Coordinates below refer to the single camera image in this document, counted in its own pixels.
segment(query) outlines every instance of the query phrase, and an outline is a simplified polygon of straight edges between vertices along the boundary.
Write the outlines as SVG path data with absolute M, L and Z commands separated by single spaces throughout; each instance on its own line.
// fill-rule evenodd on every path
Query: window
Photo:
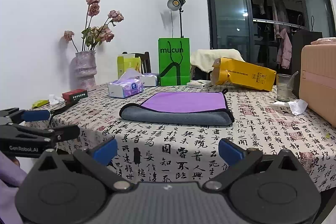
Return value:
M 243 59 L 276 70 L 280 32 L 335 36 L 330 0 L 208 0 L 210 46 L 235 48 Z

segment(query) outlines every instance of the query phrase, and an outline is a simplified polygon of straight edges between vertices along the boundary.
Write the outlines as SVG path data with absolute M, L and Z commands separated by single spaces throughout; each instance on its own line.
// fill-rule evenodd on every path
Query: pink jacket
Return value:
M 288 69 L 292 58 L 292 43 L 289 40 L 286 29 L 282 29 L 280 47 L 277 55 L 277 63 L 283 68 Z

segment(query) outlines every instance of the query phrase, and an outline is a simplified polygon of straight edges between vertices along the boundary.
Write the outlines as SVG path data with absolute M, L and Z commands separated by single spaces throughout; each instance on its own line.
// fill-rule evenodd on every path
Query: purple tissue box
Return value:
M 143 83 L 138 77 L 129 78 L 121 83 L 118 80 L 108 83 L 109 96 L 127 98 L 144 91 Z

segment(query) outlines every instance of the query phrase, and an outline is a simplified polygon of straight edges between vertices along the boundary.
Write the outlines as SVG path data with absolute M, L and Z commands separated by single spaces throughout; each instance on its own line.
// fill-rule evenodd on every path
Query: lamp head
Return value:
M 168 0 L 167 2 L 168 8 L 172 11 L 177 11 L 183 4 L 185 4 L 185 0 Z

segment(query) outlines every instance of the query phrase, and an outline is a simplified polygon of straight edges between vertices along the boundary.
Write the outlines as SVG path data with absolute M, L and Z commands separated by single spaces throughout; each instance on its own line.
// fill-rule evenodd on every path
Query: pink suitcase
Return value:
M 336 127 L 336 44 L 303 47 L 299 97 Z

